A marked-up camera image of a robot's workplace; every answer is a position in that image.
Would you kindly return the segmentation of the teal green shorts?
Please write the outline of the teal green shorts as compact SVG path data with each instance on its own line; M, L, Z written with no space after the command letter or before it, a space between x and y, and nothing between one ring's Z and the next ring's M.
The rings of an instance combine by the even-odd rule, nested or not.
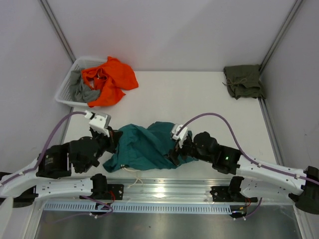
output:
M113 173L122 167L139 171L152 169L176 169L168 158L169 150L175 142L171 139L172 122L156 121L147 128L128 124L119 130L123 135L119 139L116 153L104 164L104 169Z

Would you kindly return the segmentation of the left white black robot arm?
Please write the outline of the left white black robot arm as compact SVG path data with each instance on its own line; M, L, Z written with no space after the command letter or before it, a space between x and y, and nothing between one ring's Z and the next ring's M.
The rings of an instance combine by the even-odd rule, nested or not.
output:
M111 127L108 131L109 134L104 135L90 129L91 136L50 147L20 172L1 172L0 201L12 198L13 207L22 208L50 198L122 199L124 186L109 185L101 173L71 178L73 172L82 174L99 166L99 158L105 152L116 153L123 132Z

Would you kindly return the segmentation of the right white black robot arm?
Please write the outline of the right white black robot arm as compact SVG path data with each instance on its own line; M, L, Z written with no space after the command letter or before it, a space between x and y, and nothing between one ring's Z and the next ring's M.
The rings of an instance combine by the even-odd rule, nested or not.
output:
M319 213L318 168L295 169L249 158L239 149L219 144L207 132L191 137L187 132L172 131L171 138L175 146L167 157L174 165L192 157L210 163L219 173L233 176L227 189L231 200L291 200L301 211Z

